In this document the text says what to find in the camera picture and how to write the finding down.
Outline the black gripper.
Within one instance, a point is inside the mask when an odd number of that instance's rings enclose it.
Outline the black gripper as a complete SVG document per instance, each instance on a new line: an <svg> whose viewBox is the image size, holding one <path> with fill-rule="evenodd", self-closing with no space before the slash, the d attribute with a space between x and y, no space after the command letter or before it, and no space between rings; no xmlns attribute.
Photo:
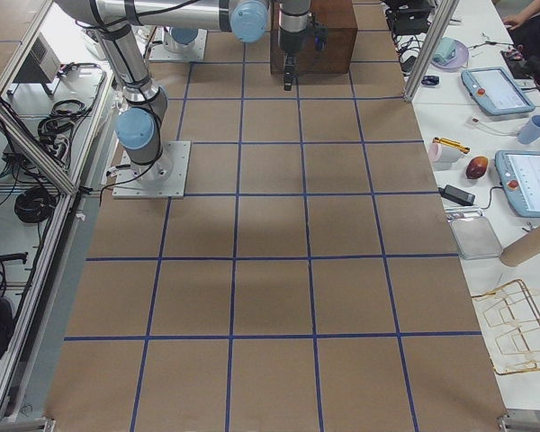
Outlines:
<svg viewBox="0 0 540 432"><path fill-rule="evenodd" d="M328 27L316 20L314 13L279 12L278 43L286 54L283 63L283 90L291 91L296 77L296 56L307 39L314 43L316 51L323 51L328 40Z"/></svg>

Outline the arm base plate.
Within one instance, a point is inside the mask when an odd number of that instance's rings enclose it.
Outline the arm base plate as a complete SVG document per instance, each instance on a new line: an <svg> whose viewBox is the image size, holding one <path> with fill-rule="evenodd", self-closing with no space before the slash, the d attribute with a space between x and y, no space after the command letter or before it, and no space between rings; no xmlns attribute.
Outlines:
<svg viewBox="0 0 540 432"><path fill-rule="evenodd" d="M162 145L162 156L141 177L145 167L134 165L117 174L118 183L112 189L115 199L183 198L191 154L190 141L167 141Z"/></svg>
<svg viewBox="0 0 540 432"><path fill-rule="evenodd" d="M149 50L150 62L202 62L208 32L159 27Z"/></svg>

